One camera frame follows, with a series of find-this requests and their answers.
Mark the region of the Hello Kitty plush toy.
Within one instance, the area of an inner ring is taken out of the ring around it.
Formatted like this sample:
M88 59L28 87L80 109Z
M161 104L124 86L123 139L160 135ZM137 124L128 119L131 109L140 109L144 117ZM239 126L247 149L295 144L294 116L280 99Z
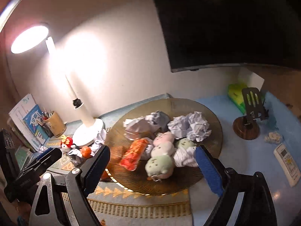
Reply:
M74 144L71 136L61 135L60 139L61 139L60 146L63 153L68 153L76 148L76 145Z

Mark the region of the black mesh pen holder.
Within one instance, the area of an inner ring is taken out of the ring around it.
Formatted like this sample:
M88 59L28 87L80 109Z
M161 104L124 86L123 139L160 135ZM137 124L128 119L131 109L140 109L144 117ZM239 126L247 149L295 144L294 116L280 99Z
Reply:
M46 123L43 120L38 119L37 120L38 124L41 126L41 128L43 129L43 131L47 134L48 137L53 137L54 134L52 133L52 131L50 130L50 128L46 125Z

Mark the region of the orange snack packet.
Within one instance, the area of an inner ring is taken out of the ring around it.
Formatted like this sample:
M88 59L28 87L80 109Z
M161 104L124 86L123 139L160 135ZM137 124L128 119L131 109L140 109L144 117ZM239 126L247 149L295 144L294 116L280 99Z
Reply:
M119 164L128 171L134 171L149 143L150 141L148 138L134 140L125 152Z

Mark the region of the three-ball dango plush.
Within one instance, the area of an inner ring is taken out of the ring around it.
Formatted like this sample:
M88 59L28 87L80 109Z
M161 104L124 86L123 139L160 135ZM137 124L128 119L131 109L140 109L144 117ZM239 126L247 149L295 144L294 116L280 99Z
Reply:
M196 144L187 138L176 140L171 132L160 133L156 136L144 152L147 157L145 170L148 179L157 182L173 174L176 167L173 156L179 146L187 149L192 146L196 147Z

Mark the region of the white box in corner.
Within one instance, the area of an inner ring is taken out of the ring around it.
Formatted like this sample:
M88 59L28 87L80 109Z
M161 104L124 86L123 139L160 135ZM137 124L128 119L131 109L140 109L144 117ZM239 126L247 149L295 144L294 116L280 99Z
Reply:
M247 87L257 88L260 91L264 84L264 79L247 68L242 67L238 73L238 82L244 83Z

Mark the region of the bamboo pen holder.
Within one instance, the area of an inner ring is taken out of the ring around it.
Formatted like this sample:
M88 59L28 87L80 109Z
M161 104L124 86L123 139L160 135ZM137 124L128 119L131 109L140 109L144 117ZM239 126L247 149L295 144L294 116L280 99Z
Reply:
M44 122L55 137L60 137L66 131L66 124L55 111Z

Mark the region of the grey lined paper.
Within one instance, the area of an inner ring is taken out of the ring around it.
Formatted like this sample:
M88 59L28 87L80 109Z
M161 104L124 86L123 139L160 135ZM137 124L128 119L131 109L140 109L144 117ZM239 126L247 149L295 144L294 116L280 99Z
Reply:
M170 122L170 117L162 111L156 111L150 113L149 115L146 115L145 120L148 121L153 132L158 130L161 130L162 132L168 131L168 123Z

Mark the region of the paper ball front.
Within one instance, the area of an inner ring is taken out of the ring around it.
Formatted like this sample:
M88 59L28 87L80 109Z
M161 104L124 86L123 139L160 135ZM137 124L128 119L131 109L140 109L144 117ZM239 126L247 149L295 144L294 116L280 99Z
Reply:
M154 124L144 117L126 119L123 122L123 127L125 128L124 136L129 140L140 138L154 139L155 133L160 129L158 124Z

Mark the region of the patterned blue woven mat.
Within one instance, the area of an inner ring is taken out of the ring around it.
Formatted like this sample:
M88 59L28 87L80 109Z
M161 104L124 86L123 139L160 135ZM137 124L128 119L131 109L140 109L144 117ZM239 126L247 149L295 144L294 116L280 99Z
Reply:
M153 100L170 98L165 93L100 116L107 133L126 113ZM65 155L47 171L54 176L68 174L74 168ZM62 193L71 225L79 225L67 193ZM169 195L151 196L130 192L113 181L101 180L88 201L101 225L192 225L188 189Z

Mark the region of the crumpled paper ball near lamp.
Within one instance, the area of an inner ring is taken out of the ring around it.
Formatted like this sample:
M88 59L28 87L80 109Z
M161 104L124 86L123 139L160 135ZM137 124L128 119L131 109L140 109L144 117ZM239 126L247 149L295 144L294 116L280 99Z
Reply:
M94 156L100 147L105 144L106 137L107 132L105 129L102 129L100 132L98 132L97 136L94 138L94 143L89 146L91 149L91 156Z

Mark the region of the white paper ball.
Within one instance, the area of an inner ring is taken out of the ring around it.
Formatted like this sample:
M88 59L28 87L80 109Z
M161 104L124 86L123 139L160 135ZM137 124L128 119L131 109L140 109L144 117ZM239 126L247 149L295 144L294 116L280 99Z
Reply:
M210 124L202 112L194 111L186 116L174 117L168 124L169 131L177 138L202 142L211 135Z

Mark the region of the grid paper ball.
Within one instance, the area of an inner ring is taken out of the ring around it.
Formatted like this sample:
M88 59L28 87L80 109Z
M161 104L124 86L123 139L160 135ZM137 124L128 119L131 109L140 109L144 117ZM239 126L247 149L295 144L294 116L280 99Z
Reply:
M79 149L71 149L67 156L71 159L74 166L80 166L84 161L83 155Z

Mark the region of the white remote control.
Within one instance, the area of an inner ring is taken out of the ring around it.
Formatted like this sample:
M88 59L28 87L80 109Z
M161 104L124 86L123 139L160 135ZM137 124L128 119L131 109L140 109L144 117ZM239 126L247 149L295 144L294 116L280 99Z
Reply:
M300 180L300 170L284 143L274 149L274 156L283 169L290 187L294 187Z

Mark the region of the black phone stand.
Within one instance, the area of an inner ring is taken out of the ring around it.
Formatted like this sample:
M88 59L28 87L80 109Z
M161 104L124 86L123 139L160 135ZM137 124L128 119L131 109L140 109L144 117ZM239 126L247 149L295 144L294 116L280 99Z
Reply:
M260 134L256 119L268 119L268 111L264 107L261 92L258 88L247 87L242 89L245 103L245 115L238 117L233 122L233 131L244 140L254 140Z

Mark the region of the blue study book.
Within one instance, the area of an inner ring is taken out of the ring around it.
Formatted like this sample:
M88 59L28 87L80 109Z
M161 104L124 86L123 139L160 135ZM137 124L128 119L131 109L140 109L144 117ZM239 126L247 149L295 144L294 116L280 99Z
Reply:
M23 118L23 121L30 129L32 134L37 138L37 140L44 145L48 140L47 134L43 131L41 126L38 124L37 120L42 120L42 111L40 110L38 105L35 105L33 109L31 109L27 115Z

